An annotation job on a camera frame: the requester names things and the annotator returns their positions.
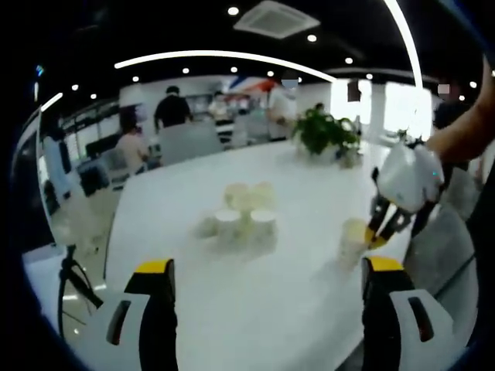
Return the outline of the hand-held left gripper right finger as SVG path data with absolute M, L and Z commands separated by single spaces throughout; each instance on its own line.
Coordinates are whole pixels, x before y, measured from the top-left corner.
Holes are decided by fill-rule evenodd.
M 397 260 L 362 259 L 363 370 L 448 370 L 463 352 L 452 317 Z

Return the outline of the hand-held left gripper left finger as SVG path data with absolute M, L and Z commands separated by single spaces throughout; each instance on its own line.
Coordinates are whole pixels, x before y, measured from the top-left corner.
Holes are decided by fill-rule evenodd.
M 87 370 L 177 370 L 174 260 L 140 264 L 110 293 L 78 340 Z

